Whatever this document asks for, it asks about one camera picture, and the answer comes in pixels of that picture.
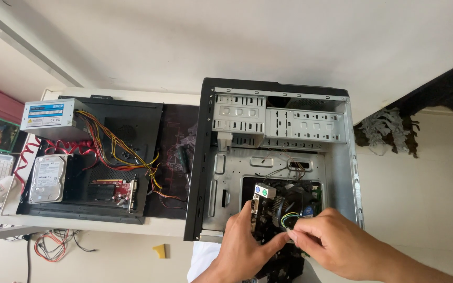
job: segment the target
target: screwdriver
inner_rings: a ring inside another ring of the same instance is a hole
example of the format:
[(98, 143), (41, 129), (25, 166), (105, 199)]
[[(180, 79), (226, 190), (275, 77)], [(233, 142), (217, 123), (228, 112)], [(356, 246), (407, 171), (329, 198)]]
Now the screwdriver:
[(190, 176), (188, 176), (188, 174), (190, 173), (190, 167), (188, 167), (188, 155), (186, 154), (185, 147), (183, 146), (178, 147), (178, 157), (179, 162), (181, 163), (181, 167), (183, 167), (183, 173), (186, 174), (188, 185), (191, 186)]

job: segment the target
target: white desk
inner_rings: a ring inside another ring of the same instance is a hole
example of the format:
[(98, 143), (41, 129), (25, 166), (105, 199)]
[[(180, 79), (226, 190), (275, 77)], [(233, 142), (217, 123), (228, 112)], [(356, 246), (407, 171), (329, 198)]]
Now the white desk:
[[(186, 104), (196, 105), (200, 103), (199, 95), (190, 94), (172, 94), (172, 93), (156, 93), (156, 92), (139, 92), (139, 91), (120, 91), (120, 90), (105, 90), (105, 89), (85, 89), (85, 88), (64, 88), (59, 90), (45, 90), (41, 100), (54, 100), (58, 99), (59, 95), (66, 96), (79, 96), (90, 97), (92, 94), (111, 96), (118, 100), (129, 101), (144, 101), (154, 103), (166, 104)], [(34, 142), (34, 135), (28, 136), (27, 142)], [(24, 157), (33, 162), (35, 153), (25, 153)], [(19, 171), (19, 175), (27, 181), (29, 173), (32, 168), (32, 163)], [(183, 237), (185, 230), (184, 220), (175, 219), (161, 219), (154, 217), (147, 217), (143, 225), (113, 223), (113, 222), (100, 222), (88, 221), (78, 219), (63, 219), (55, 217), (31, 216), (31, 215), (17, 215), (16, 210), (20, 201), (20, 182), (15, 179), (14, 185), (9, 191), (7, 201), (3, 210), (0, 212), (0, 223), (25, 225), (25, 226), (39, 226), (39, 227), (54, 227), (54, 228), (72, 228), (81, 230), (92, 231), (105, 231), (105, 232), (122, 232), (134, 234), (147, 234), (147, 235), (162, 235), (162, 236), (175, 236)]]

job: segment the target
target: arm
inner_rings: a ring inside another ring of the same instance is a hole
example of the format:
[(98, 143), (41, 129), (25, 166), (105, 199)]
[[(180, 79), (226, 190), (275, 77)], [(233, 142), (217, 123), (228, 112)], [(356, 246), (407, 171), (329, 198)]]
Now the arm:
[(235, 283), (252, 278), (289, 240), (280, 233), (260, 246), (251, 235), (251, 201), (226, 223), (222, 247), (217, 258), (192, 283)]
[(375, 239), (335, 209), (325, 209), (314, 218), (299, 219), (288, 234), (324, 268), (347, 279), (453, 283), (452, 276)]

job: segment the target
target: hard drive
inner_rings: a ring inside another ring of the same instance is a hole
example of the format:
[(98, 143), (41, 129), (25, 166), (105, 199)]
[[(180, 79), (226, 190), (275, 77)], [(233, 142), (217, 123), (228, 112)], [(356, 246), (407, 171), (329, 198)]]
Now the hard drive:
[(72, 155), (53, 154), (35, 160), (29, 203), (62, 201), (66, 180), (66, 165)]

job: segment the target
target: human hand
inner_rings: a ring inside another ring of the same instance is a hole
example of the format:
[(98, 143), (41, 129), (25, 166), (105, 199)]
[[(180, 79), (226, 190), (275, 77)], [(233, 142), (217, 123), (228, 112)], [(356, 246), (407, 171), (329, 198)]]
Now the human hand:
[(385, 282), (394, 263), (406, 257), (336, 209), (325, 209), (314, 218), (300, 218), (288, 235), (325, 269), (351, 280)]
[(264, 245), (259, 245), (251, 234), (249, 201), (241, 212), (229, 218), (217, 258), (193, 282), (234, 283), (252, 278), (288, 240), (289, 235), (283, 232)]

